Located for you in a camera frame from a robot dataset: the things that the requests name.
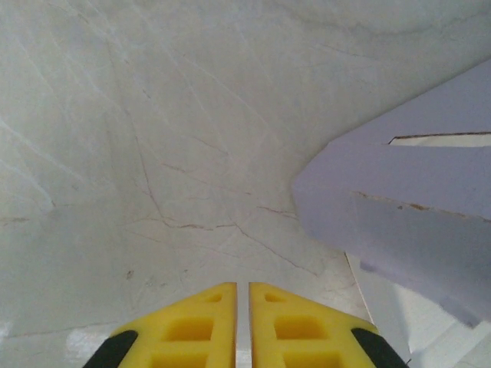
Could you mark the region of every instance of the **marble floor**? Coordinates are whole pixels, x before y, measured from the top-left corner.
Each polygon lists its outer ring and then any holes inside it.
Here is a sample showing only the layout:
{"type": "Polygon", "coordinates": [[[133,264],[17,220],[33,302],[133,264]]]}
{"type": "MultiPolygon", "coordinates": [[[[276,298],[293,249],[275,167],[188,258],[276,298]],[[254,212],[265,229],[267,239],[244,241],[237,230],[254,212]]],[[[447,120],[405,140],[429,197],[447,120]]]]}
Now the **marble floor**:
{"type": "Polygon", "coordinates": [[[491,56],[490,12],[0,2],[0,366],[80,367],[117,325],[222,281],[240,287],[238,366],[249,281],[367,317],[344,255],[302,233],[292,178],[491,56]]]}

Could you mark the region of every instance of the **yellow foam piece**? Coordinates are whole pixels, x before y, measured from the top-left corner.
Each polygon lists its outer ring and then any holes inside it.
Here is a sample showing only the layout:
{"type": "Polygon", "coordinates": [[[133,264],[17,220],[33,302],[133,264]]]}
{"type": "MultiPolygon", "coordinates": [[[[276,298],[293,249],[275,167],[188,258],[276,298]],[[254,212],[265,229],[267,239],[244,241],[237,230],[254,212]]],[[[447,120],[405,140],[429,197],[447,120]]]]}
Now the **yellow foam piece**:
{"type": "Polygon", "coordinates": [[[369,322],[263,283],[249,303],[253,368],[375,368],[351,332],[369,322]]]}
{"type": "Polygon", "coordinates": [[[219,284],[114,331],[138,332],[118,368],[233,368],[237,286],[219,284]]]}

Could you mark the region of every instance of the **yellow plastic part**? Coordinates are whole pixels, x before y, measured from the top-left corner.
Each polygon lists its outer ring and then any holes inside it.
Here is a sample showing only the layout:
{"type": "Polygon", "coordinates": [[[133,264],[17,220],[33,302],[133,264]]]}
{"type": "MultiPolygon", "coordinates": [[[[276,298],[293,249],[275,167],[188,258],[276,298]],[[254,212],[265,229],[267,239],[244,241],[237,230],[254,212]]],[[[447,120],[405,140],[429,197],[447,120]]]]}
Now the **yellow plastic part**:
{"type": "Polygon", "coordinates": [[[138,332],[119,368],[233,368],[237,285],[219,284],[122,326],[138,332]]]}
{"type": "Polygon", "coordinates": [[[263,283],[249,303],[253,368],[375,368],[351,332],[367,321],[263,283]]]}

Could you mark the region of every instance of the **black rubber edge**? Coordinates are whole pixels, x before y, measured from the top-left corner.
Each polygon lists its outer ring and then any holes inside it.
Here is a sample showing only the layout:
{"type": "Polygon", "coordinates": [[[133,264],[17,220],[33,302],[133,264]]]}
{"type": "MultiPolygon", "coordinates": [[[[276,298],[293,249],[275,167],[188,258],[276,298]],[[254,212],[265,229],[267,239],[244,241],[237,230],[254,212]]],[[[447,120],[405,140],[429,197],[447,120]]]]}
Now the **black rubber edge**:
{"type": "Polygon", "coordinates": [[[354,328],[351,332],[376,368],[407,368],[382,336],[363,328],[354,328]]]}
{"type": "Polygon", "coordinates": [[[118,368],[138,337],[128,330],[106,339],[83,368],[118,368]]]}

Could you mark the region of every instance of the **lavender cardboard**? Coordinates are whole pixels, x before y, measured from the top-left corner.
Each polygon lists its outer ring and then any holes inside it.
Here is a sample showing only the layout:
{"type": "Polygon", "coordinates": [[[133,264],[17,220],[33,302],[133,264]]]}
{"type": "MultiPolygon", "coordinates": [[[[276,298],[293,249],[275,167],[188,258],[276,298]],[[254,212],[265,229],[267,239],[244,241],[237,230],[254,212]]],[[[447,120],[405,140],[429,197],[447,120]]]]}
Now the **lavender cardboard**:
{"type": "Polygon", "coordinates": [[[467,325],[491,320],[491,147],[390,146],[491,132],[491,61],[334,140],[297,177],[305,231],[467,325]]]}

